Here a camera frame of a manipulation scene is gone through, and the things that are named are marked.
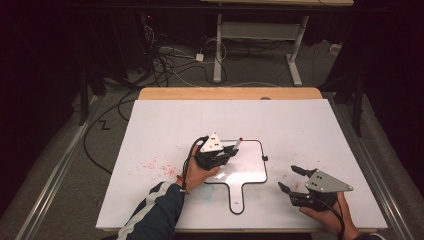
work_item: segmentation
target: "blue jacket sleeve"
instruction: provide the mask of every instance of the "blue jacket sleeve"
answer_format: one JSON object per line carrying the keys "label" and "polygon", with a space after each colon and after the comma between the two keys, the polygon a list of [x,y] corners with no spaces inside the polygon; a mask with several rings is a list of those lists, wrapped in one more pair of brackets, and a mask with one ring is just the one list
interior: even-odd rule
{"label": "blue jacket sleeve", "polygon": [[183,207],[180,186],[161,182],[136,208],[118,240],[172,239]]}

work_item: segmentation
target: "white tabletop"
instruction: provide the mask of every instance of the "white tabletop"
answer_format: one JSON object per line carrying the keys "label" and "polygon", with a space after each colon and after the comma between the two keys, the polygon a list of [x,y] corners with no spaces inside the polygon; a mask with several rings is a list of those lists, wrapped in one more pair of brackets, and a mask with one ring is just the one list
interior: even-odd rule
{"label": "white tabletop", "polygon": [[318,168],[354,187],[347,192],[360,229],[386,228],[376,200],[327,100],[138,100],[115,164],[96,227],[121,228],[148,191],[176,180],[194,140],[259,140],[269,161],[265,183],[243,187],[244,211],[234,214],[223,184],[205,184],[186,197],[177,231],[312,232],[321,225],[299,213],[278,181],[306,191],[307,177],[291,165]]}

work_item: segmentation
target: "hand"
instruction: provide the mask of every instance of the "hand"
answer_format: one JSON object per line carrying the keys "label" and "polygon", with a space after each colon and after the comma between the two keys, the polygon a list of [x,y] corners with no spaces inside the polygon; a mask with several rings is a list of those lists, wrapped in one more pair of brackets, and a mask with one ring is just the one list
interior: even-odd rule
{"label": "hand", "polygon": [[[199,145],[196,145],[193,148],[191,156],[194,156],[198,147]],[[205,182],[206,178],[215,176],[219,172],[219,169],[219,167],[214,167],[211,170],[206,171],[197,165],[197,162],[194,157],[190,157],[186,176],[186,186],[188,190],[193,190],[202,185]],[[178,179],[175,183],[180,185],[181,187],[182,179]]]}
{"label": "hand", "polygon": [[[343,221],[345,223],[345,231],[343,235],[344,240],[355,239],[360,235],[358,229],[355,227],[352,221],[352,217],[350,216],[349,206],[346,202],[343,192],[337,193],[337,198],[339,200],[340,206],[342,208],[343,213]],[[336,210],[338,214],[340,214],[339,204],[336,202],[333,206],[333,209]],[[341,232],[341,224],[339,219],[334,215],[330,210],[317,212],[308,207],[300,207],[299,211],[304,213],[305,215],[311,217],[312,219],[317,220],[318,222],[324,225],[324,228],[330,233],[338,236]]]}

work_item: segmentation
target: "wire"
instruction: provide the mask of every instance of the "wire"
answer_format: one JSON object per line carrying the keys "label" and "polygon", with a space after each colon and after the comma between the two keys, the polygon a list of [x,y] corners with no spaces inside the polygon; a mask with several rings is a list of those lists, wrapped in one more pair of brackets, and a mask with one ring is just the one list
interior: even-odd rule
{"label": "wire", "polygon": [[184,164],[183,164],[183,182],[181,184],[181,189],[182,189],[183,193],[187,192],[186,178],[187,178],[187,173],[188,173],[188,166],[190,165],[190,158],[194,157],[194,156],[191,155],[191,153],[193,152],[193,149],[196,146],[196,144],[200,141],[203,141],[202,137],[198,138],[196,141],[194,141],[193,145],[191,145],[190,152],[188,153],[188,157],[184,161]]}
{"label": "wire", "polygon": [[90,155],[90,153],[88,152],[87,144],[86,144],[86,142],[87,142],[87,136],[88,136],[88,133],[90,132],[90,130],[93,128],[94,124],[96,124],[100,120],[100,118],[102,118],[104,115],[106,115],[106,113],[112,111],[117,106],[120,106],[120,105],[125,104],[125,103],[129,103],[129,102],[133,102],[133,101],[134,100],[123,101],[123,102],[120,102],[120,103],[115,104],[112,107],[110,107],[108,110],[106,110],[104,113],[102,113],[98,118],[96,118],[96,120],[93,121],[93,123],[88,127],[87,132],[84,134],[83,147],[84,147],[84,152],[87,155],[88,159],[94,165],[96,165],[97,167],[99,167],[100,169],[102,169],[103,171],[105,171],[106,173],[108,173],[109,175],[112,175],[112,172],[110,170],[108,170],[107,168],[103,167],[102,165],[100,165],[99,163],[97,163],[94,160],[94,158]]}

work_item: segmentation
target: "table leg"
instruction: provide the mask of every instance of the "table leg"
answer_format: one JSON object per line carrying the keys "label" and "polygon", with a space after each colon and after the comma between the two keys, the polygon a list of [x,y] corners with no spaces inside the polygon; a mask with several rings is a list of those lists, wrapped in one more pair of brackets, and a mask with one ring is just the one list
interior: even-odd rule
{"label": "table leg", "polygon": [[296,56],[297,56],[297,53],[298,53],[299,48],[300,48],[300,44],[302,43],[302,38],[303,38],[303,34],[305,33],[306,24],[308,23],[308,19],[309,19],[309,16],[304,16],[302,18],[302,23],[300,24],[299,30],[298,30],[297,35],[296,35],[296,40],[294,42],[293,53],[286,55],[287,64],[288,64],[289,69],[290,69],[290,74],[292,76],[293,83],[296,87],[302,86],[302,81],[300,79],[299,71],[297,70],[295,60],[296,60]]}
{"label": "table leg", "polygon": [[217,22],[217,29],[216,29],[216,55],[215,55],[215,66],[213,70],[213,81],[215,83],[221,82],[221,68],[222,68],[221,40],[222,40],[222,14],[218,14],[218,22]]}

